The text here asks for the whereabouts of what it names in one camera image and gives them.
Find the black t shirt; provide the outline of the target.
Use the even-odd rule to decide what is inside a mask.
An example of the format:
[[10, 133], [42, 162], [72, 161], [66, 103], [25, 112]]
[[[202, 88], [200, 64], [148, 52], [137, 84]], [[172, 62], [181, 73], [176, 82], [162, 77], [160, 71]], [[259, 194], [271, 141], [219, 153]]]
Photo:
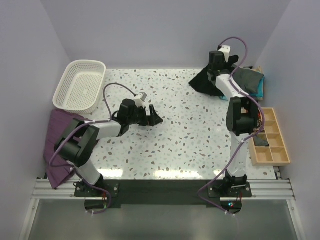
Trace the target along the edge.
[[208, 65], [189, 82], [189, 85], [198, 93], [224, 97], [224, 94], [209, 80]]

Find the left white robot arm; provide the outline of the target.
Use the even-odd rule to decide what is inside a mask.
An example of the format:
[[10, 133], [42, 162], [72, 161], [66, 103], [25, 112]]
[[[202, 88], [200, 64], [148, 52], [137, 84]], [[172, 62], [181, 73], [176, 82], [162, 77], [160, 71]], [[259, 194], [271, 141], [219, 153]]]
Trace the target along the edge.
[[110, 120], [83, 121], [74, 118], [55, 143], [49, 165], [57, 168], [54, 161], [60, 156], [82, 178], [88, 193], [92, 196], [106, 193], [104, 177], [91, 160], [97, 142], [105, 138], [121, 137], [131, 125], [153, 127], [163, 122], [152, 104], [149, 106], [149, 113], [148, 115], [146, 107], [139, 105], [136, 100], [124, 99]]

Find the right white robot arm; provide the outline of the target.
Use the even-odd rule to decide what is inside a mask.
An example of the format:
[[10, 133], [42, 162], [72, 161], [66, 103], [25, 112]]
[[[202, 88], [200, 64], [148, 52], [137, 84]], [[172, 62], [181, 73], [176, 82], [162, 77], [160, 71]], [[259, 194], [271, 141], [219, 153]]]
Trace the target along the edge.
[[248, 139], [258, 126], [258, 106], [248, 97], [227, 69], [230, 48], [223, 46], [209, 52], [208, 80], [228, 100], [226, 127], [231, 136], [230, 161], [222, 180], [215, 180], [210, 188], [219, 197], [237, 197], [244, 190], [250, 191], [247, 183]]

